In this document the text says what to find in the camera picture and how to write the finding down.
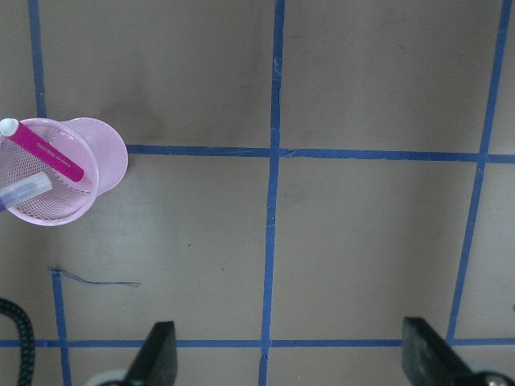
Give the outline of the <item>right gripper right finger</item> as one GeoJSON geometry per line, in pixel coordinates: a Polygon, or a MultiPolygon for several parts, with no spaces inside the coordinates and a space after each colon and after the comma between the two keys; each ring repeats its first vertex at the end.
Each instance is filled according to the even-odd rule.
{"type": "Polygon", "coordinates": [[[402,322],[402,370],[415,386],[513,385],[514,378],[492,370],[474,370],[420,317],[402,322]]]}

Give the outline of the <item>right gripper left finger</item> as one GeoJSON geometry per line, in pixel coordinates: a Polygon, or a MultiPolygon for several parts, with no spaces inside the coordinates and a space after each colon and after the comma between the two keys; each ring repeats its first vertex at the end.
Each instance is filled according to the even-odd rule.
{"type": "Polygon", "coordinates": [[[126,371],[96,374],[87,385],[174,385],[178,375],[175,324],[157,322],[126,371]]]}

